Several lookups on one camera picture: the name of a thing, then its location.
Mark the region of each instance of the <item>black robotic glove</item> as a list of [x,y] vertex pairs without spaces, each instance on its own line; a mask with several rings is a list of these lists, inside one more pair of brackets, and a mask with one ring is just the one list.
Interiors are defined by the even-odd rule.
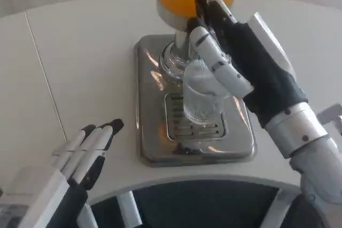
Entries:
[[[281,67],[268,49],[278,47],[286,58],[267,25],[264,24],[265,31],[270,33],[269,45],[260,41],[249,22],[237,22],[229,9],[222,7],[222,3],[222,0],[196,0],[196,19],[215,32],[221,49],[231,56],[234,67],[254,87],[243,100],[264,128],[280,112],[295,104],[308,102],[308,99],[299,88],[294,73]],[[194,21],[190,24],[189,30],[193,28]]]

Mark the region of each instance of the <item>juice dispenser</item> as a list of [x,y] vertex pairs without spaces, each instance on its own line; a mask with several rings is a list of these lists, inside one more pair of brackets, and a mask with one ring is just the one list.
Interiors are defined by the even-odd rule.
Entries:
[[[224,1],[233,4],[233,0]],[[256,146],[243,101],[228,93],[222,109],[205,123],[190,121],[184,113],[184,71],[196,69],[193,64],[200,63],[192,62],[196,53],[186,33],[189,18],[196,16],[195,0],[157,0],[157,10],[175,34],[144,36],[136,45],[136,121],[141,159],[150,166],[250,159]],[[205,76],[205,70],[195,71]]]

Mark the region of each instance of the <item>clear glass cup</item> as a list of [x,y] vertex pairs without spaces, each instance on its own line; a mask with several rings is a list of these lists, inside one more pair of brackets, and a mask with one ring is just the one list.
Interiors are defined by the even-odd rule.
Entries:
[[206,125],[221,115],[228,91],[217,81],[202,59],[191,61],[184,72],[183,108],[193,123]]

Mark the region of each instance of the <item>metal grate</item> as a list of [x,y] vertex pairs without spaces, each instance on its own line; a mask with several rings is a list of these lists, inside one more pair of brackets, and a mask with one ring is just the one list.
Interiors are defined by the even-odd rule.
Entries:
[[171,140],[176,142],[213,140],[225,135],[221,116],[207,125],[197,125],[188,120],[184,114],[183,95],[181,94],[167,94],[165,96],[165,109],[167,131]]

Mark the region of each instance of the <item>robotic hand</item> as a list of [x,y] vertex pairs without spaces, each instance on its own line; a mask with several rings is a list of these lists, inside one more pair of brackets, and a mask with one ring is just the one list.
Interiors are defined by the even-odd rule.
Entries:
[[188,24],[192,47],[291,158],[303,194],[326,227],[341,227],[342,155],[308,105],[279,42],[258,13],[240,23],[223,0],[196,0],[196,7],[198,18]]
[[101,173],[113,136],[122,128],[121,119],[97,128],[89,125],[53,152],[52,166],[21,169],[0,198],[0,227],[67,227],[75,220],[80,227],[97,227],[87,191]]

